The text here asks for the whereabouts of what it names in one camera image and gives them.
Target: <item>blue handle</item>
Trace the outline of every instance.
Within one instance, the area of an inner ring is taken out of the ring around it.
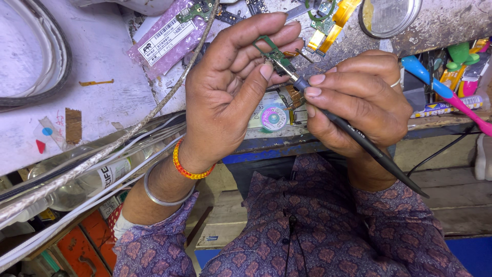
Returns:
[[[427,69],[419,62],[415,56],[408,56],[401,59],[401,64],[405,67],[405,70],[415,75],[415,77],[421,79],[424,83],[429,84],[430,75]],[[442,98],[449,99],[453,97],[453,91],[447,86],[443,85],[439,80],[434,78],[434,90]]]

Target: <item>bottle label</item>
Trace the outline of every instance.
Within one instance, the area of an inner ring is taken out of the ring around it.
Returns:
[[[99,173],[99,177],[101,177],[102,189],[107,188],[118,179],[125,176],[130,172],[130,169],[131,163],[128,158],[98,169],[97,173]]]

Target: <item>sleeve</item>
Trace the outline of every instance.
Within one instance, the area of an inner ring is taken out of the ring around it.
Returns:
[[[411,276],[471,277],[444,242],[440,222],[405,184],[397,181],[378,192],[352,190],[379,255],[405,265]]]
[[[185,253],[186,220],[195,205],[194,192],[170,217],[153,225],[133,225],[116,242],[113,276],[196,277],[192,261]]]

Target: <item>patterned shirt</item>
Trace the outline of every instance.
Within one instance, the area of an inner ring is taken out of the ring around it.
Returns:
[[[317,154],[298,156],[293,171],[294,180],[253,175],[242,203],[246,227],[200,276],[471,276],[439,221],[400,181],[359,190]],[[183,245],[197,197],[161,222],[126,231],[114,248],[114,276],[196,276]]]

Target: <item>blue dot sticker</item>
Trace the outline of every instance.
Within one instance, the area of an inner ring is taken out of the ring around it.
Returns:
[[[43,135],[45,135],[45,136],[51,136],[52,133],[53,133],[53,130],[51,130],[51,128],[49,128],[49,127],[44,127],[43,128]]]

